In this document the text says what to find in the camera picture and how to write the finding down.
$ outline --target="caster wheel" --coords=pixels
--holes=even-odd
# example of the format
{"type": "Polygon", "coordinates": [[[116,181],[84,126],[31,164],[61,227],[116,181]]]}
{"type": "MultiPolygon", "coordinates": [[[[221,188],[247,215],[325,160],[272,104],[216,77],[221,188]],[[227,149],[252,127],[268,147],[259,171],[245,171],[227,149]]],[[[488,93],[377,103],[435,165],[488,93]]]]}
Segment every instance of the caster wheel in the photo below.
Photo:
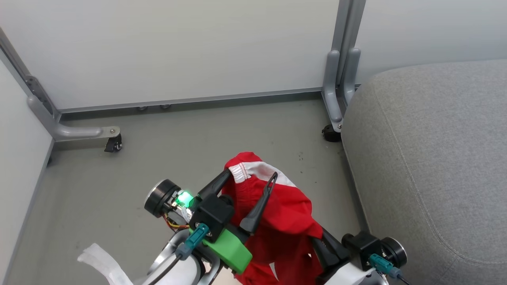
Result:
{"type": "Polygon", "coordinates": [[[333,130],[332,125],[327,125],[322,129],[322,134],[324,136],[324,139],[327,141],[330,141],[332,143],[337,143],[342,140],[342,134],[339,132],[335,132],[333,130]]]}
{"type": "Polygon", "coordinates": [[[116,153],[119,152],[122,149],[122,135],[119,134],[115,137],[110,137],[107,140],[107,144],[105,145],[105,152],[108,153],[116,153]]]}

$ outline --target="motor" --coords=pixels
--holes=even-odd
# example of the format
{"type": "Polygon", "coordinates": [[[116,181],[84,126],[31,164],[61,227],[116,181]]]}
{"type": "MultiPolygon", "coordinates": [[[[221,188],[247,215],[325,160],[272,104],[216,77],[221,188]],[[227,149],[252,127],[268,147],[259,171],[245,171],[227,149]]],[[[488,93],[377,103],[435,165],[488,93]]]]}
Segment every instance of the motor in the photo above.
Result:
{"type": "MultiPolygon", "coordinates": [[[[166,244],[139,285],[164,283],[179,285],[212,284],[223,267],[242,274],[252,259],[244,246],[255,234],[262,213],[277,179],[273,173],[264,193],[239,227],[231,225],[234,214],[231,197],[219,192],[231,178],[228,169],[220,173],[198,195],[182,190],[169,179],[162,180],[149,192],[144,208],[166,221],[175,234],[166,244]]],[[[395,239],[382,240],[367,233],[346,234],[342,242],[323,229],[322,239],[312,238],[312,245],[322,266],[317,285],[387,284],[385,275],[409,284],[400,267],[407,254],[395,239]]]]}

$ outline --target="white partition panel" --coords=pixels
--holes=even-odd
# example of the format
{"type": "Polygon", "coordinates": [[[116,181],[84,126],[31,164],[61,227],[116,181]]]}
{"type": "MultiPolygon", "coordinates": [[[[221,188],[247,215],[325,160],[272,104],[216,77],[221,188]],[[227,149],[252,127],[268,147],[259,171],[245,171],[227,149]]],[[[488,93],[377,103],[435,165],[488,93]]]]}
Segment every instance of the white partition panel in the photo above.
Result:
{"type": "Polygon", "coordinates": [[[12,76],[13,68],[8,69],[10,63],[1,51],[0,59],[3,104],[0,112],[0,284],[3,284],[52,137],[28,108],[26,93],[12,76]]]}
{"type": "Polygon", "coordinates": [[[396,67],[507,58],[505,0],[368,0],[357,83],[396,67]]]}
{"type": "Polygon", "coordinates": [[[338,0],[2,0],[58,109],[322,87],[338,0]]]}

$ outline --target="red and white cloth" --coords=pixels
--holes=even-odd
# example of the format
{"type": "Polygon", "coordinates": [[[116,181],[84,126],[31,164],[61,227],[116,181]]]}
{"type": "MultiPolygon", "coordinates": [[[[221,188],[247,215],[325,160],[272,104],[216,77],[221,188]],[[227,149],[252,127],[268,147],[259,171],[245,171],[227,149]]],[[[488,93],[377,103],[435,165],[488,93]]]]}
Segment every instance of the red and white cloth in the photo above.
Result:
{"type": "Polygon", "coordinates": [[[226,163],[234,176],[222,189],[234,201],[231,223],[241,220],[262,196],[264,186],[276,171],[276,185],[262,220],[245,246],[253,258],[242,275],[243,285],[310,285],[322,273],[310,237],[322,238],[322,227],[312,218],[312,203],[280,170],[252,152],[240,153],[226,163]],[[276,277],[269,264],[274,263],[276,277]]]}

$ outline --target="gray upholstery fabric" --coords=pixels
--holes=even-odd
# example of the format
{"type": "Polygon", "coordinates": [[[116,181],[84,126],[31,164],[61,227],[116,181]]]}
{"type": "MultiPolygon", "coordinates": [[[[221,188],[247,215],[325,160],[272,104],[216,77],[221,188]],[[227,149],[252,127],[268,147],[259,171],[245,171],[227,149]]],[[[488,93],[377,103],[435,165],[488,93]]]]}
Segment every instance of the gray upholstery fabric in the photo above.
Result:
{"type": "Polygon", "coordinates": [[[371,232],[412,284],[507,283],[507,60],[378,74],[342,139],[371,232]]]}

